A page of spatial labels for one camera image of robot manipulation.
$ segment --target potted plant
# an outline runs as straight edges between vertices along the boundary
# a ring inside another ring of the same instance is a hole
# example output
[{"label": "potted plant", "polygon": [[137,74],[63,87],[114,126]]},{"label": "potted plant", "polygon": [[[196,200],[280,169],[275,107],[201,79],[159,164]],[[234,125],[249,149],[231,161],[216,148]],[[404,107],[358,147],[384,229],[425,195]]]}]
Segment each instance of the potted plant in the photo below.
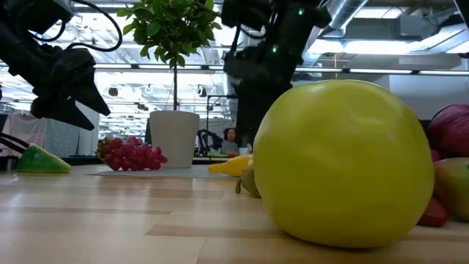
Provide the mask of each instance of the potted plant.
[{"label": "potted plant", "polygon": [[[213,29],[219,16],[213,11],[213,0],[140,0],[124,8],[118,16],[133,18],[124,34],[133,32],[134,41],[142,45],[141,56],[154,56],[168,63],[174,71],[174,111],[154,111],[149,123],[152,144],[165,150],[166,168],[188,168],[192,165],[199,115],[177,110],[177,68],[185,66],[184,56],[197,54],[214,40]],[[156,47],[153,55],[149,50]]]},{"label": "potted plant", "polygon": [[140,56],[149,59],[149,49],[156,47],[155,59],[174,69],[173,109],[177,110],[177,67],[185,66],[182,55],[199,54],[197,48],[215,40],[213,29],[221,29],[215,22],[220,14],[213,11],[213,0],[140,0],[117,15],[133,16],[123,33],[133,32],[133,40],[143,46]]}]

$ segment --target desk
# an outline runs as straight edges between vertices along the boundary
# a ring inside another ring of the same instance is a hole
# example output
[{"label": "desk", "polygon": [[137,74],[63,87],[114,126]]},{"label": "desk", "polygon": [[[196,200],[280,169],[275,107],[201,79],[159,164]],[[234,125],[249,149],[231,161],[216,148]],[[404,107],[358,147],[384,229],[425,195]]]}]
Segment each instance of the desk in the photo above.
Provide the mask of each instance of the desk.
[{"label": "desk", "polygon": [[0,260],[34,263],[467,263],[469,225],[416,227],[384,249],[346,251],[280,232],[234,180],[0,175]]}]

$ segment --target tree trunk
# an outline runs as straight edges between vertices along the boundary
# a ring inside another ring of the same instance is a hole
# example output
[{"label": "tree trunk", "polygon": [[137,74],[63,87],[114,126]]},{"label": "tree trunk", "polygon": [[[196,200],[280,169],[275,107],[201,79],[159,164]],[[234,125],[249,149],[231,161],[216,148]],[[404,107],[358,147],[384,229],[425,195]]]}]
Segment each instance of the tree trunk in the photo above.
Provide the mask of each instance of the tree trunk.
[{"label": "tree trunk", "polygon": [[174,66],[174,101],[173,101],[173,110],[177,111],[177,63]]}]

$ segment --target ductwork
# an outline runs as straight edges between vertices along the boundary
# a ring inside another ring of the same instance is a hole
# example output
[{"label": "ductwork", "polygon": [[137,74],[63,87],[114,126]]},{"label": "ductwork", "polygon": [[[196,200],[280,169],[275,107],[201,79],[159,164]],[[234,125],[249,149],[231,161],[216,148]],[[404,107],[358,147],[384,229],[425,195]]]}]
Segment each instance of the ductwork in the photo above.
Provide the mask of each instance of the ductwork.
[{"label": "ductwork", "polygon": [[312,67],[322,55],[310,54],[308,52],[314,41],[320,35],[328,34],[336,30],[340,31],[341,35],[343,35],[348,23],[353,19],[353,17],[355,17],[355,15],[357,15],[358,11],[360,11],[366,3],[368,3],[368,0],[330,0],[327,8],[332,21],[323,30],[315,27],[313,31],[311,31],[303,53],[303,66]]}]

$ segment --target person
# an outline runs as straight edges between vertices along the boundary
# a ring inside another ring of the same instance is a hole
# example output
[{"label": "person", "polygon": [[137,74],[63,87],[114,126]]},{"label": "person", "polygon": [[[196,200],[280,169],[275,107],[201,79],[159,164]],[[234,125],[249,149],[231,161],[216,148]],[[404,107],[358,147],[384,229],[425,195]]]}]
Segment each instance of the person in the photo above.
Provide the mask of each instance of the person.
[{"label": "person", "polygon": [[239,155],[240,148],[236,143],[236,128],[227,128],[224,133],[224,141],[221,143],[221,154]]}]

